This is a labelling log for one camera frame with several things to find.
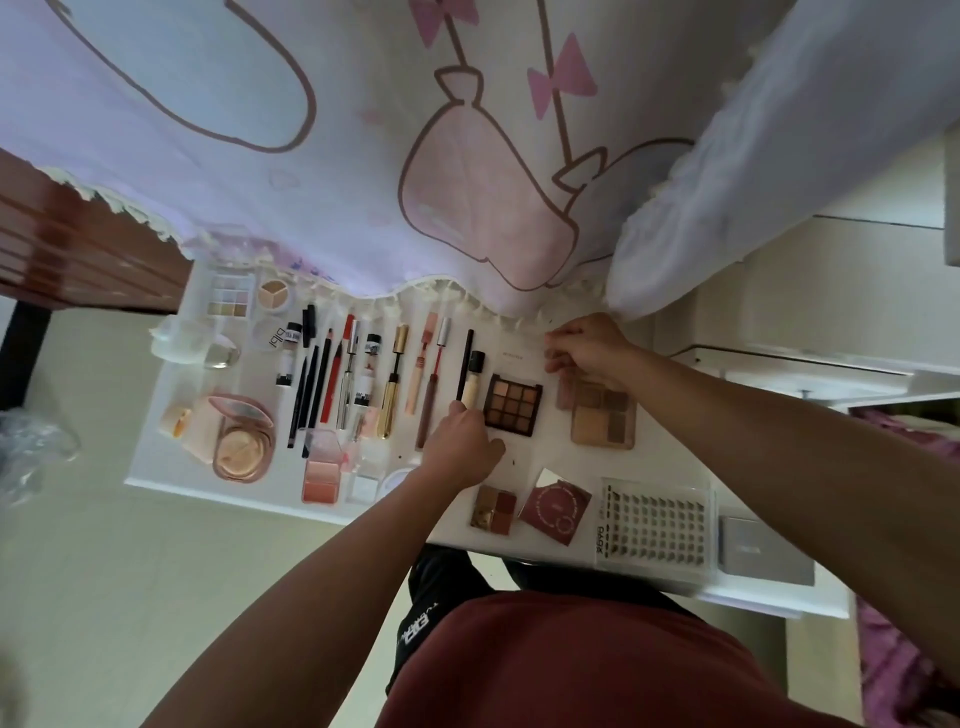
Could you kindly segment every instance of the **false eyelash tray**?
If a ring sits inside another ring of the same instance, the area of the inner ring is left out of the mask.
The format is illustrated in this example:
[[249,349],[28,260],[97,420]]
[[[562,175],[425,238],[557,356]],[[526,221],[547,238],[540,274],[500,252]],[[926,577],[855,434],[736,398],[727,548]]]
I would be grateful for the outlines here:
[[717,572],[712,491],[604,478],[595,565],[673,582],[709,582]]

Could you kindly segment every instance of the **hand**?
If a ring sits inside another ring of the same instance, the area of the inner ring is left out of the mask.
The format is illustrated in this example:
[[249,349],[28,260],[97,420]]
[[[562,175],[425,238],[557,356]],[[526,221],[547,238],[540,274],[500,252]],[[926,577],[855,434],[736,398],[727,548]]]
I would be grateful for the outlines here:
[[546,363],[551,374],[587,374],[611,377],[612,364],[631,344],[609,314],[591,313],[549,331],[545,336]]
[[438,484],[459,492],[483,482],[505,451],[503,440],[488,439],[480,410],[453,401],[450,413],[423,446],[420,469]]

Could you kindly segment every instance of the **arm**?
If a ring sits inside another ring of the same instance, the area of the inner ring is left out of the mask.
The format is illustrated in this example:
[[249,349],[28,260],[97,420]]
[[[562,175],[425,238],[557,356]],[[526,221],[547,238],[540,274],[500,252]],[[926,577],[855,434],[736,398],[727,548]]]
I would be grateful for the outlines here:
[[762,519],[960,680],[960,469],[825,407],[630,345],[594,314],[547,334],[548,372],[627,388]]
[[437,520],[503,451],[502,441],[488,442],[479,410],[453,402],[423,465],[240,615],[144,728],[326,726]]

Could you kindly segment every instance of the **red compact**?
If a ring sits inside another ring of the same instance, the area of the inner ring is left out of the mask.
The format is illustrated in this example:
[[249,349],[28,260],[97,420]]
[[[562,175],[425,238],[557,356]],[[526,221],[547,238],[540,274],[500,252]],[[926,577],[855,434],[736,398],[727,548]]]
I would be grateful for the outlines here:
[[573,483],[558,480],[534,488],[520,511],[520,520],[529,523],[554,541],[569,546],[580,519],[587,512],[590,494]]

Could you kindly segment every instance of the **black pants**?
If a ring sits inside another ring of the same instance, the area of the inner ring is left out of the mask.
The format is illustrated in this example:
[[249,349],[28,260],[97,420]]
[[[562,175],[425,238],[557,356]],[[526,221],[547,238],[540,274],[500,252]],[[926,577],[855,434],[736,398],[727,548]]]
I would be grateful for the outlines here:
[[[698,619],[641,579],[602,571],[521,564],[508,559],[503,563],[520,589],[657,607]],[[396,633],[396,662],[387,692],[390,692],[400,669],[441,619],[469,599],[495,594],[470,562],[466,551],[432,544],[426,544],[420,551],[417,563],[410,569],[407,586],[413,605]]]

